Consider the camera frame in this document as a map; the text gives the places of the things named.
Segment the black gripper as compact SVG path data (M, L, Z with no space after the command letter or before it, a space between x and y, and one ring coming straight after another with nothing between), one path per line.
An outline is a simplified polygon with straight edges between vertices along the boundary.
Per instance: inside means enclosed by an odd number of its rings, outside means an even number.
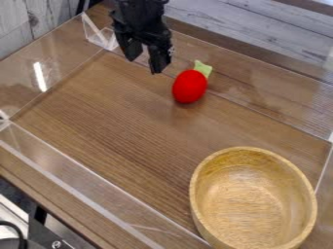
M152 74L163 72L171 62L171 32L163 20L168 0L113 0L109 16L119 47L128 61L148 46L148 63Z

